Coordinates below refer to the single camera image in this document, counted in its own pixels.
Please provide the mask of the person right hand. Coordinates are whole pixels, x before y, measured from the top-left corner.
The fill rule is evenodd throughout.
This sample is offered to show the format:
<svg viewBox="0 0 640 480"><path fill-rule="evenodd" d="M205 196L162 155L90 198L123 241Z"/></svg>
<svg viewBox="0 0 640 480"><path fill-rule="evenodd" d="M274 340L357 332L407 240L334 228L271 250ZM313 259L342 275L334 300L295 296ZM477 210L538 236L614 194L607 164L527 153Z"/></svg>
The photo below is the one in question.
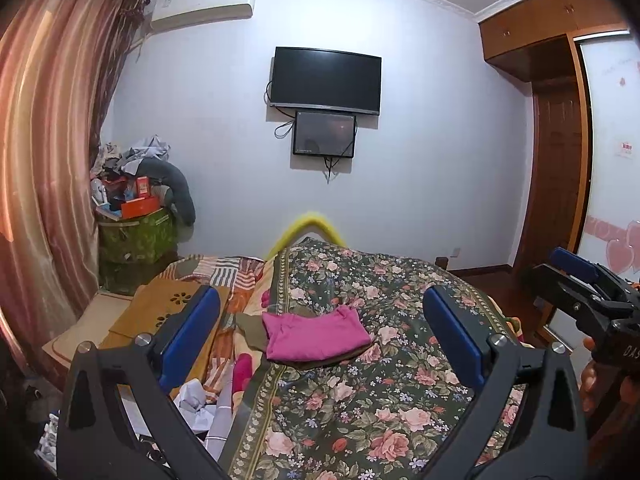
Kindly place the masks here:
<svg viewBox="0 0 640 480"><path fill-rule="evenodd" d="M613 385L615 370L591 360L580 375L582 410L590 417ZM635 408L639 404L639 375L625 376L618 392L620 402Z"/></svg>

